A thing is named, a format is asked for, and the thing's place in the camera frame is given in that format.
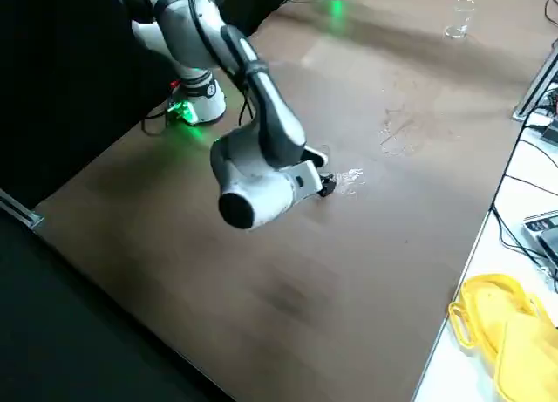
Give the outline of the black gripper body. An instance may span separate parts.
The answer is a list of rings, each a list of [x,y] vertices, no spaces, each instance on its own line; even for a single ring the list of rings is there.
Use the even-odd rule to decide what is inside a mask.
[[[320,173],[319,174],[322,188],[317,192],[317,194],[325,198],[332,194],[337,187],[337,177],[333,173]]]

